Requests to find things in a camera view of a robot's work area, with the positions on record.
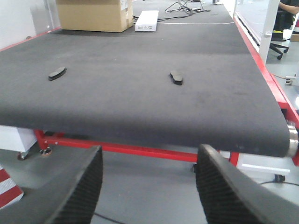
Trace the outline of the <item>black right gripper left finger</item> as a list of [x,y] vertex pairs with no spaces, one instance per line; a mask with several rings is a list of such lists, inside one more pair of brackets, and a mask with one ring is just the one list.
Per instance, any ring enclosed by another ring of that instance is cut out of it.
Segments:
[[42,187],[0,211],[2,224],[89,224],[103,182],[103,153],[93,146]]

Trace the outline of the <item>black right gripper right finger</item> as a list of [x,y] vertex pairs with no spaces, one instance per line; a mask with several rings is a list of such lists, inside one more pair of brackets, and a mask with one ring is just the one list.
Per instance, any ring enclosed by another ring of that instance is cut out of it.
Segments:
[[250,179],[212,146],[198,148],[196,186],[209,224],[297,224],[299,206]]

